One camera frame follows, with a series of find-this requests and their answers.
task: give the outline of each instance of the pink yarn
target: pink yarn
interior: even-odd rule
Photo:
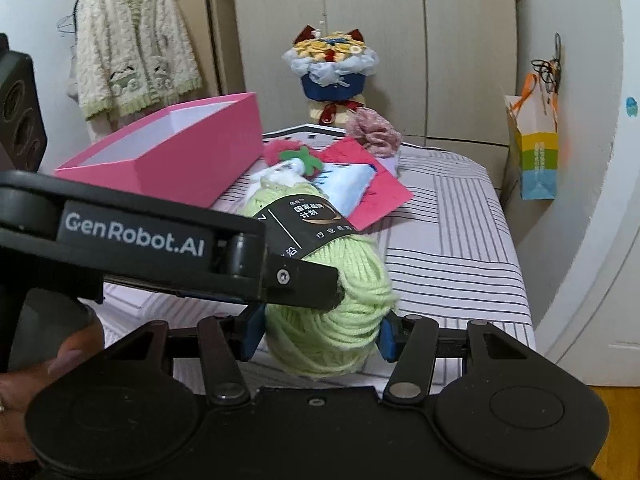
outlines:
[[[377,111],[361,107],[350,115],[344,126],[347,135],[356,139],[371,155],[389,158],[398,152],[402,135]]]

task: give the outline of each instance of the blue sticker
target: blue sticker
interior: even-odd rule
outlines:
[[[632,97],[626,98],[626,114],[629,117],[636,117],[638,115],[638,101]]]

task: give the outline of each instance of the colorful paper bag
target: colorful paper bag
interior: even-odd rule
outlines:
[[[558,188],[558,95],[530,73],[522,95],[505,99],[520,195],[523,200],[553,199]]]

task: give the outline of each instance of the pink card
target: pink card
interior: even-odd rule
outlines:
[[[351,164],[371,164],[376,168],[376,176],[355,211],[349,215],[349,222],[358,230],[374,224],[403,203],[414,197],[380,162],[365,150],[353,137],[345,137],[321,153],[323,162],[350,162]]]

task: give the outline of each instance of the human hand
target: human hand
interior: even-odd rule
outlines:
[[[25,370],[0,374],[0,461],[16,463],[35,460],[27,440],[24,414],[33,398],[44,388],[104,348],[104,333],[96,320],[69,336],[55,359]]]

